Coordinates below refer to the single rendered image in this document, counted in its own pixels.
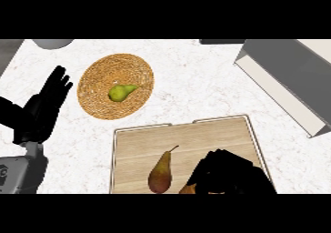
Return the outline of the wooden tray with metal rim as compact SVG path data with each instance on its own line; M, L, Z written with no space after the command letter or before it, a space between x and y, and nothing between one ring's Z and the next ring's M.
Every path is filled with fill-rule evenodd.
M168 192L176 193L187 182L199 160L218 149L249 160L255 167L265 167L248 116L117 129L112 134L111 192L147 194L149 172L161 155L170 152L173 183Z

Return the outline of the dark grey block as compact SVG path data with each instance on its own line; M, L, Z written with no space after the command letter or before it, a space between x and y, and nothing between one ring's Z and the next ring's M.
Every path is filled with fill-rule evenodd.
M202 45L243 44L246 39L199 39Z

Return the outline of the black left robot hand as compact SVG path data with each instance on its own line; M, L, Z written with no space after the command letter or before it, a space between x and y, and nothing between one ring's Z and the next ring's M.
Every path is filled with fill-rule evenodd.
M40 92L30 97L24 106L0 96L0 124L13 130L15 145L27 142L41 144L52 135L59 109L72 87L65 72L62 66L53 69Z

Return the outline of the green pear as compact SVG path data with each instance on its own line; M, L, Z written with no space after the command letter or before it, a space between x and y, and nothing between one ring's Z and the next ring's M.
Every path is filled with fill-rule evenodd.
M128 96L128 94L137 89L139 87L134 85L115 85L109 90L109 99L114 102L122 102Z

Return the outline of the grey round bowl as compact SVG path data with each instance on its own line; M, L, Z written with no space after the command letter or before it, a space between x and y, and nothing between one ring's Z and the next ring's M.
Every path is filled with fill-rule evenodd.
M72 40L71 39L34 39L32 42L37 44L37 46L43 49L59 49L65 47Z

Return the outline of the brown-red pear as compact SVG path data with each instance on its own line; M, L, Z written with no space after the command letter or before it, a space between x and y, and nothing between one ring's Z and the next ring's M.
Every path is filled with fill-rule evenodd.
M162 153L147 176L149 190L158 194L164 193L171 186L171 152L174 149L176 147Z

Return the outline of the round woven wicker placemat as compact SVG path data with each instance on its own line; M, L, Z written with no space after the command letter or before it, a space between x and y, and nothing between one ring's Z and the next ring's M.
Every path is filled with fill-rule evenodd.
M152 68L139 56L102 57L84 70L77 87L83 111L103 120L131 115L150 97L153 84Z

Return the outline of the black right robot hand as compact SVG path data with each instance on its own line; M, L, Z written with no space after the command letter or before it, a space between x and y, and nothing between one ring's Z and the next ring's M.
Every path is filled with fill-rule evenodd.
M223 149L209 151L201 159L187 179L187 186L193 186L196 194L276 194L263 169Z

